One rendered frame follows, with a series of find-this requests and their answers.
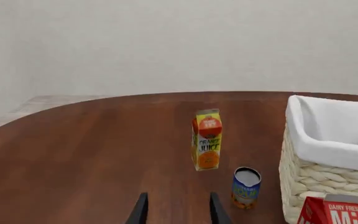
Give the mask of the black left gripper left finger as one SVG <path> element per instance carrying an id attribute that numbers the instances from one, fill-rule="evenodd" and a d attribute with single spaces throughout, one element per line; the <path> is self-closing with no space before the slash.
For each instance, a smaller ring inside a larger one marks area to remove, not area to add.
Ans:
<path id="1" fill-rule="evenodd" d="M 143 192 L 139 198 L 126 221 L 126 224 L 146 224 L 149 210 L 148 193 Z"/>

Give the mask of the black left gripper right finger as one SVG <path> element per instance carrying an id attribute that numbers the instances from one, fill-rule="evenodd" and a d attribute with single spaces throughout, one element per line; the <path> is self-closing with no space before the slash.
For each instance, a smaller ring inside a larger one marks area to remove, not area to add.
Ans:
<path id="1" fill-rule="evenodd" d="M 211 224 L 232 224 L 232 221 L 223 208 L 219 196 L 216 192 L 210 193 L 209 212 L 211 217 Z"/>

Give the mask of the blue alphabet soup can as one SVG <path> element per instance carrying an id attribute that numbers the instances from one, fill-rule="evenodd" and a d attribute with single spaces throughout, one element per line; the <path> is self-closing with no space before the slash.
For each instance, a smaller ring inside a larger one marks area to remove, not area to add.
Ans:
<path id="1" fill-rule="evenodd" d="M 254 208 L 259 196 L 262 176 L 250 167 L 238 167 L 234 171 L 231 198 L 243 209 Z"/>

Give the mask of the white woven basket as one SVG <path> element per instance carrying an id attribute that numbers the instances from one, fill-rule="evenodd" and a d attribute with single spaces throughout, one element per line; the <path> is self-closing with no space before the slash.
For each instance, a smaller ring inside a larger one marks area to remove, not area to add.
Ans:
<path id="1" fill-rule="evenodd" d="M 308 196 L 358 195 L 358 102 L 290 96 L 278 171 L 288 224 Z"/>

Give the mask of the orange juice carton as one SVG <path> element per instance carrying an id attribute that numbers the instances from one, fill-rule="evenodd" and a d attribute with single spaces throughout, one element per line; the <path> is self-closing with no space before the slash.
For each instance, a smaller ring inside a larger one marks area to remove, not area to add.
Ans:
<path id="1" fill-rule="evenodd" d="M 192 120 L 191 157 L 197 171 L 219 167 L 223 125 L 218 109 L 197 111 Z"/>

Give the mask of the red milk carton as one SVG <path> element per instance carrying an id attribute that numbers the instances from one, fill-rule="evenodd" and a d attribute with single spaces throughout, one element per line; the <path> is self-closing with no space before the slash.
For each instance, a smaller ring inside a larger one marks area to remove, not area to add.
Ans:
<path id="1" fill-rule="evenodd" d="M 358 224 L 358 196 L 307 197 L 296 224 Z"/>

